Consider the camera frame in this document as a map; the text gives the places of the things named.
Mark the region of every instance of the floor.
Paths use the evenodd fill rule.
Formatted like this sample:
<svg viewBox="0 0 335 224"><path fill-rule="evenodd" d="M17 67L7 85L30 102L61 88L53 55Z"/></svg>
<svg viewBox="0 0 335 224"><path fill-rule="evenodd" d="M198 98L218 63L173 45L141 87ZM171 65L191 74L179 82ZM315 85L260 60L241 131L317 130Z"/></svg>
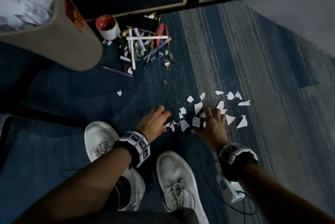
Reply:
<svg viewBox="0 0 335 224"><path fill-rule="evenodd" d="M186 101L189 95L197 102L205 92L204 105L215 106L225 100L216 90L239 91L251 106L225 101L227 113L237 117L229 126L231 140L252 148L260 165L280 183L334 216L334 58L239 1L166 14L162 21L169 26L170 51L179 62L170 71L163 64L144 69L139 62L131 79L99 66L74 72L52 63L37 74L22 104L86 123L106 121L122 134L152 106L165 105L176 121L178 109L185 107L185 119L191 123L194 109ZM1 63L0 71L17 68L7 69L7 73L17 71L15 81L24 67L16 64L19 57L29 60L32 54L3 43L0 47L0 59L8 60ZM105 48L100 64L116 67L113 54L113 48ZM7 89L10 82L2 85ZM246 115L248 127L236 129L241 115ZM89 163L82 129L17 119L7 147L9 156L0 173L3 223L13 221ZM243 215L224 206L210 191L208 186L222 194L216 182L217 162L189 130L169 130L152 144L152 155L139 169L146 182L140 210L164 211L155 160L165 150L176 151L189 163L210 223L243 221ZM265 222L260 214L252 218Z"/></svg>

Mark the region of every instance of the gray carpet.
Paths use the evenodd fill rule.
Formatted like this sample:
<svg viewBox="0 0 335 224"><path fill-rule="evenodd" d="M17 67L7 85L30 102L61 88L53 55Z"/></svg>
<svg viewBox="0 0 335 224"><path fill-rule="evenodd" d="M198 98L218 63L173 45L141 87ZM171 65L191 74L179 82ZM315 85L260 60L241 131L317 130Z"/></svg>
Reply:
<svg viewBox="0 0 335 224"><path fill-rule="evenodd" d="M281 184L335 217L334 59L239 1L166 14L162 21L169 25L170 50L179 62L171 71L162 64L144 70L139 63L135 79L125 79L98 66L74 72L52 64L37 74L23 105L87 123L103 120L124 133L152 106L164 104L173 114L171 120L178 120L178 109L185 106L191 123L194 109L186 101L189 95L197 102L205 92L204 104L215 106L225 100L215 95L216 90L239 91L251 106L225 102L227 113L237 117L229 126L231 140L252 148L260 165ZM107 65L113 63L110 56L106 48ZM122 97L116 94L119 90ZM241 115L246 115L248 127L236 129ZM65 169L89 163L83 131L78 129L16 120L8 138L10 154L0 173L4 223L63 181L60 174ZM189 130L168 131L152 149L139 169L147 186L140 210L164 211L155 160L161 152L174 150L194 172L209 222L242 223L243 215L225 207L208 188L207 167L210 186L220 193L215 158L196 135ZM247 223L253 221L264 219L247 217Z"/></svg>

